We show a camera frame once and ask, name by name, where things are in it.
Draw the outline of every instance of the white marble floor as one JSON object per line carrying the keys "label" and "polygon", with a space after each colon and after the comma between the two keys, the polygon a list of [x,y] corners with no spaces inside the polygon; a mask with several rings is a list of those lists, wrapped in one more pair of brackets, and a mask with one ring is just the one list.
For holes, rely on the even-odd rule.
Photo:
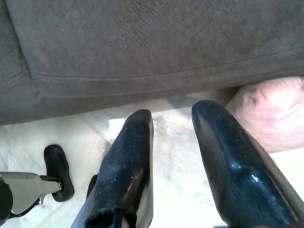
{"label": "white marble floor", "polygon": [[[86,198],[91,177],[134,111],[151,110],[154,123],[154,218],[151,228],[224,225],[215,208],[191,121],[191,106],[201,99],[225,104],[231,90],[182,95],[85,114],[0,126],[0,170],[46,173],[43,150],[59,144],[65,150],[75,188],[74,197],[57,203],[48,195],[44,205],[4,228],[67,228]],[[304,199],[304,149],[272,154],[273,159]]]}

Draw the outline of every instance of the gray fabric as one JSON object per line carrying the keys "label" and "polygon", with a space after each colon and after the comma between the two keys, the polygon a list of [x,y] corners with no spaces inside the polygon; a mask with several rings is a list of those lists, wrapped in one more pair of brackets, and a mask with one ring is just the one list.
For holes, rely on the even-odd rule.
{"label": "gray fabric", "polygon": [[7,5],[50,117],[304,72],[302,0]]}
{"label": "gray fabric", "polygon": [[0,0],[0,125],[50,114],[30,77],[5,2]]}

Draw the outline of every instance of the pink fabric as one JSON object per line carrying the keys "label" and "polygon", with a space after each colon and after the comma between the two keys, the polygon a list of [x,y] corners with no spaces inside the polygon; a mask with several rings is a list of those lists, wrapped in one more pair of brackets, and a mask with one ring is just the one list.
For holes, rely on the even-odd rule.
{"label": "pink fabric", "polygon": [[301,77],[245,86],[226,108],[268,152],[304,146],[304,79]]}

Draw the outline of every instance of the black caster wheel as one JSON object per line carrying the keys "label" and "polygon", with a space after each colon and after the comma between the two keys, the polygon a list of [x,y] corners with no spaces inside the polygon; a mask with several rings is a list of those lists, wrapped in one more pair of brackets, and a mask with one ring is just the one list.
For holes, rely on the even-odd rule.
{"label": "black caster wheel", "polygon": [[73,197],[74,187],[69,174],[66,155],[59,145],[47,146],[44,150],[44,161],[47,167],[47,177],[59,178],[62,190],[52,193],[57,202],[65,202]]}

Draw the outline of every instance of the pink pillow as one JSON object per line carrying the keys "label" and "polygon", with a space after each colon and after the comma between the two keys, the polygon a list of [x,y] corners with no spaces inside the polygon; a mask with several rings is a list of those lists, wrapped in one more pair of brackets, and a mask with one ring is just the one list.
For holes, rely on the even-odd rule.
{"label": "pink pillow", "polygon": [[268,152],[304,146],[304,79],[242,87],[226,108]]}

